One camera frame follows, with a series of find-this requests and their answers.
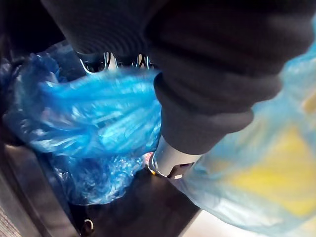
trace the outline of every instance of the dark sweater sleeve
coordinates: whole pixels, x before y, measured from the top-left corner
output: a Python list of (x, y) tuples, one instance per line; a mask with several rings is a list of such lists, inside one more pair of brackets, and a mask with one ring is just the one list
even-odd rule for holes
[(151, 21), (151, 60), (162, 135), (191, 155), (253, 120), (251, 107), (281, 89), (285, 62), (313, 41), (311, 0), (173, 0)]

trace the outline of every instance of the white floor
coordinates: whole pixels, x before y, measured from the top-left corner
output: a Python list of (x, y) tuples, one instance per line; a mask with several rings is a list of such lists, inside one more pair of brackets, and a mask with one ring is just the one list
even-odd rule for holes
[(226, 224), (206, 211), (201, 211), (182, 237), (263, 237)]

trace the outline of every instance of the light blue plastic bag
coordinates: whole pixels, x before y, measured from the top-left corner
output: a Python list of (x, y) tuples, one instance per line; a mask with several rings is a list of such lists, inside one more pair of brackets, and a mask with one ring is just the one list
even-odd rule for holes
[(69, 45), (48, 52), (31, 55), (21, 69), (4, 122), (36, 151), (52, 153), (50, 163), (70, 202), (111, 202), (143, 167), (142, 155), (156, 149), (158, 71), (129, 68), (82, 76)]
[(316, 106), (306, 105), (316, 105), (316, 43), (281, 78), (279, 95), (253, 107), (252, 124), (228, 134), (174, 184), (231, 225), (269, 237), (315, 237)]

